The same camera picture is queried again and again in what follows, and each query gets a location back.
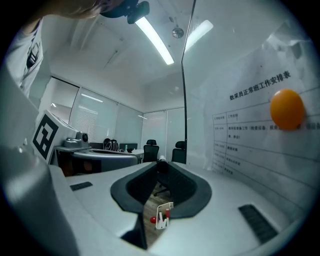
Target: small red object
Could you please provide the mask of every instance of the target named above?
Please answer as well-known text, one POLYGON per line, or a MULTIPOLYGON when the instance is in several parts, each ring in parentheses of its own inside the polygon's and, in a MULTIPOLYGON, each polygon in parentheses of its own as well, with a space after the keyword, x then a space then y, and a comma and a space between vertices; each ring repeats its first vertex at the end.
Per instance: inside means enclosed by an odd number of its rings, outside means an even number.
POLYGON ((155 223, 157 222, 157 218, 156 218, 155 216, 152 216, 152 217, 150 218, 150 222, 153 223, 153 224, 155 224, 155 223))

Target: ping pong ball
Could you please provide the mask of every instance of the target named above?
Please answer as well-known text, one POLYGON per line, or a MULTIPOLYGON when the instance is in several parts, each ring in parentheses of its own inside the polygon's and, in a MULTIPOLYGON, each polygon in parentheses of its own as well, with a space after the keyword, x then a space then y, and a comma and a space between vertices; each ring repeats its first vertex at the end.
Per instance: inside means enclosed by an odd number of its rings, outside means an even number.
POLYGON ((282 89, 271 100, 270 114, 280 129, 294 130, 302 123, 305 107, 299 94, 291 89, 282 89))

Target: printed schedule sheet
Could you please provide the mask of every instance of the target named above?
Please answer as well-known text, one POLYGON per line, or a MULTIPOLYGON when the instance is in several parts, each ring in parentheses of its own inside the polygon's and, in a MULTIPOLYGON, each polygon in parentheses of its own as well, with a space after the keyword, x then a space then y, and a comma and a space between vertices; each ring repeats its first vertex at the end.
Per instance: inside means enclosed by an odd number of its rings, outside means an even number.
POLYGON ((214 172, 299 215, 319 187, 320 87, 303 82, 290 47, 282 51, 265 43, 206 80, 204 134, 214 172), (270 102, 281 89, 303 101, 305 117, 296 130, 281 130, 271 118, 270 102))

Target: glass panel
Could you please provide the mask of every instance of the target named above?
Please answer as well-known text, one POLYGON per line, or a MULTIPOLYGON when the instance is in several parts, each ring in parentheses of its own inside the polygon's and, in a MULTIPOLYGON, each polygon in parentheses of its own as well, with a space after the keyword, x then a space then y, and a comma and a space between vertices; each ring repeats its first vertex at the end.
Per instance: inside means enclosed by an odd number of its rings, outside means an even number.
POLYGON ((114 138, 118 103, 82 88, 71 111, 70 125, 87 133, 90 143, 114 138))
POLYGON ((158 158, 166 156, 167 111, 144 114, 141 147, 148 140, 155 140, 159 146, 158 158))
POLYGON ((283 227, 304 216, 320 180, 319 64, 304 29, 280 1, 197 0, 186 46, 187 164, 248 185, 283 227), (290 131, 272 114, 283 89, 308 115, 290 131))
POLYGON ((185 141, 185 109, 171 109, 167 111, 167 126, 166 126, 166 155, 167 161, 172 160, 173 149, 176 148, 176 143, 185 141))
POLYGON ((72 106, 79 88, 55 79, 55 90, 52 95, 50 111, 69 124, 72 106))
POLYGON ((119 104, 116 116, 114 139, 118 143, 137 143, 137 148, 141 148, 141 136, 144 114, 130 107, 119 104))

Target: floor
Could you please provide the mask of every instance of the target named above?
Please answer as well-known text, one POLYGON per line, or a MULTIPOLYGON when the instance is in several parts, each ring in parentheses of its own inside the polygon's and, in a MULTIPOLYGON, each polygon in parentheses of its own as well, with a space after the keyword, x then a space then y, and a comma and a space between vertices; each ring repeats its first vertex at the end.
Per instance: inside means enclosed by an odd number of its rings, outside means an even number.
POLYGON ((163 193, 158 194, 157 196, 154 196, 154 193, 164 189, 164 187, 160 187, 160 184, 158 183, 151 196, 149 197, 148 201, 144 205, 143 210, 143 223, 144 223, 144 232, 145 232, 145 238, 147 246, 150 247, 157 238, 162 234, 164 229, 156 229, 156 224, 150 222, 150 218, 152 216, 157 215, 157 207, 159 205, 163 205, 165 203, 172 202, 170 198, 170 192, 166 191, 163 193))

